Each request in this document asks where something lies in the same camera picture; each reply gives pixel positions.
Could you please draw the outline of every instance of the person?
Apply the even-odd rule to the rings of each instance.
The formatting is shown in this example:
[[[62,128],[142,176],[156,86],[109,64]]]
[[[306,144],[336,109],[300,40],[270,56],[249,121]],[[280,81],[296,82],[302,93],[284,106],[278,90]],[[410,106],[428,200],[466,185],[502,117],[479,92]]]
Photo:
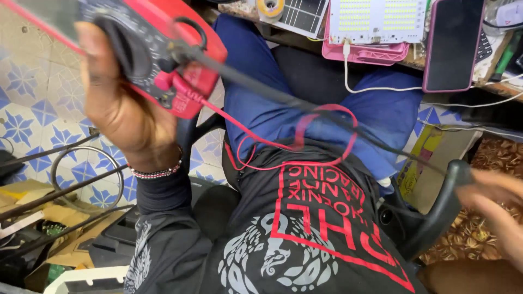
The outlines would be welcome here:
[[[240,159],[252,157],[250,165],[264,170],[242,170],[239,203],[224,232],[210,238],[191,210],[188,175],[178,169],[183,150],[176,144],[176,118],[121,83],[117,60],[98,27],[86,22],[75,27],[86,53],[86,116],[122,151],[138,181],[141,216],[125,293],[427,292],[376,225],[376,197],[379,189],[390,189],[386,179],[395,172],[394,154],[357,139],[348,158],[326,165],[351,138],[329,121],[315,119],[308,125],[300,152],[255,144],[250,138],[240,144],[246,134],[227,122],[231,149],[239,149]],[[213,28],[228,50],[227,65],[291,94],[252,23],[221,14]],[[365,76],[356,90],[420,85],[417,78],[378,70]],[[267,140],[292,142],[303,113],[242,85],[224,81],[224,87],[225,112]],[[341,105],[368,132],[401,149],[422,95],[368,91],[348,96]],[[474,176],[478,183],[501,184],[523,195],[519,180],[482,172]],[[522,270],[518,244],[523,232],[497,199],[483,193],[471,186],[461,197],[493,221],[512,266]]]

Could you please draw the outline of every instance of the red wire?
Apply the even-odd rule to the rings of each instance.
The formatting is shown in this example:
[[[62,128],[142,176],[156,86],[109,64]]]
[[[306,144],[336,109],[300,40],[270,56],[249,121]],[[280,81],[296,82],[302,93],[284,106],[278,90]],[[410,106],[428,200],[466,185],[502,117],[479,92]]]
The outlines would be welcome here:
[[[228,115],[226,112],[224,112],[220,108],[216,107],[212,103],[208,102],[207,100],[201,99],[199,102],[201,104],[209,107],[211,110],[213,110],[214,112],[218,113],[223,118],[225,118],[228,121],[232,122],[235,126],[239,127],[241,130],[243,130],[247,134],[247,136],[245,136],[243,138],[243,140],[241,140],[240,144],[238,145],[238,149],[236,150],[236,158],[238,158],[238,161],[243,165],[242,167],[238,168],[236,166],[235,159],[234,159],[234,156],[232,154],[231,147],[229,145],[227,145],[227,144],[225,145],[225,150],[227,151],[227,155],[229,156],[229,159],[231,160],[231,163],[232,163],[234,169],[237,170],[237,171],[241,171],[245,167],[250,167],[250,168],[256,169],[258,171],[269,171],[271,169],[280,168],[282,166],[289,165],[289,164],[301,164],[301,165],[308,165],[308,166],[331,166],[331,165],[336,165],[336,164],[339,164],[340,162],[342,162],[345,158],[347,158],[347,156],[349,155],[350,151],[352,150],[352,148],[354,146],[354,143],[356,142],[357,134],[356,133],[352,133],[352,135],[350,136],[349,143],[347,144],[347,148],[343,152],[343,155],[341,157],[331,161],[331,162],[320,163],[320,162],[308,162],[308,161],[305,161],[305,162],[304,161],[290,161],[290,162],[285,162],[285,163],[282,163],[280,165],[273,166],[273,167],[268,167],[268,168],[261,168],[261,167],[251,166],[251,165],[249,165],[249,162],[253,158],[253,155],[254,155],[254,153],[256,151],[256,146],[254,146],[254,148],[253,148],[253,150],[251,152],[251,157],[249,158],[247,163],[242,162],[242,160],[240,159],[240,147],[242,146],[243,142],[247,138],[253,138],[254,140],[259,141],[261,143],[265,143],[267,145],[278,147],[278,148],[281,148],[281,149],[284,149],[284,150],[290,150],[290,151],[299,150],[299,148],[302,148],[304,146],[304,135],[305,135],[305,130],[306,130],[307,125],[310,124],[310,122],[314,118],[318,117],[319,114],[309,114],[309,115],[306,115],[306,116],[304,116],[304,117],[302,117],[300,119],[300,121],[298,122],[297,127],[296,127],[294,144],[292,145],[292,147],[289,147],[289,146],[286,146],[286,145],[283,145],[283,144],[279,144],[279,143],[275,143],[275,142],[271,142],[271,141],[268,141],[268,140],[265,140],[265,139],[259,137],[258,135],[253,133],[251,130],[246,128],[244,125],[242,125],[239,121],[234,119],[232,116]],[[347,109],[346,107],[343,107],[341,105],[338,105],[338,104],[326,104],[326,105],[321,105],[321,106],[316,107],[315,110],[341,110],[341,111],[344,111],[344,112],[349,113],[351,115],[351,117],[353,119],[353,126],[356,127],[358,125],[358,121],[356,119],[356,116],[354,116],[354,114],[349,109]]]

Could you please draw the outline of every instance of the beaded bracelet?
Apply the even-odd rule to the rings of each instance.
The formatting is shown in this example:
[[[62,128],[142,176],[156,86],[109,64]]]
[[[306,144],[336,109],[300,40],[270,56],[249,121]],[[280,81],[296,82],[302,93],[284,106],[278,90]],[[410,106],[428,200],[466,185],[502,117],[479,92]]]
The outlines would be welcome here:
[[[182,154],[181,147],[178,146],[178,149],[180,149],[180,158],[181,158],[181,154]],[[178,171],[180,169],[180,166],[181,166],[181,159],[178,161],[178,164],[176,164],[174,167],[168,168],[168,169],[166,169],[164,171],[159,171],[159,172],[154,172],[154,173],[139,172],[139,171],[133,169],[131,166],[129,166],[129,169],[131,170],[132,174],[135,177],[137,177],[137,178],[140,178],[140,179],[156,179],[156,178],[166,177],[166,176],[172,175],[173,173],[175,173],[176,171]]]

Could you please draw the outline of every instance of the tiled wall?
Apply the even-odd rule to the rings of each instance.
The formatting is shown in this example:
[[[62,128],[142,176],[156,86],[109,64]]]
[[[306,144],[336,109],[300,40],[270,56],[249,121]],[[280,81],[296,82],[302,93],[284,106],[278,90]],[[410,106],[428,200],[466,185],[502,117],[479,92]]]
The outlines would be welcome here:
[[[91,122],[83,114],[84,90],[79,72],[79,56],[62,43],[10,12],[0,4],[0,135],[14,145],[14,155],[23,157],[88,136]],[[210,100],[223,106],[223,85],[219,82]],[[209,117],[204,109],[200,120]],[[221,169],[223,131],[214,131],[192,148],[190,174],[224,184]],[[85,145],[111,154],[118,164],[126,162],[122,153],[105,137]],[[10,150],[5,140],[0,148]],[[9,182],[33,178],[49,182],[51,164],[57,154],[32,160]],[[62,188],[112,169],[99,153],[80,150],[67,155],[57,169]],[[77,190],[81,200],[106,207],[118,193],[116,175]],[[136,181],[124,171],[125,205],[136,200]]]

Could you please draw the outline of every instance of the roll of tape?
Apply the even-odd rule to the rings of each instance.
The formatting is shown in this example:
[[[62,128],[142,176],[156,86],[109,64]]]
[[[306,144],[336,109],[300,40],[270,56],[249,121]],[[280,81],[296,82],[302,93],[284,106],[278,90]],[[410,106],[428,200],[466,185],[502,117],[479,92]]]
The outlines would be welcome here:
[[[260,20],[270,24],[280,20],[283,15],[283,0],[257,0]]]

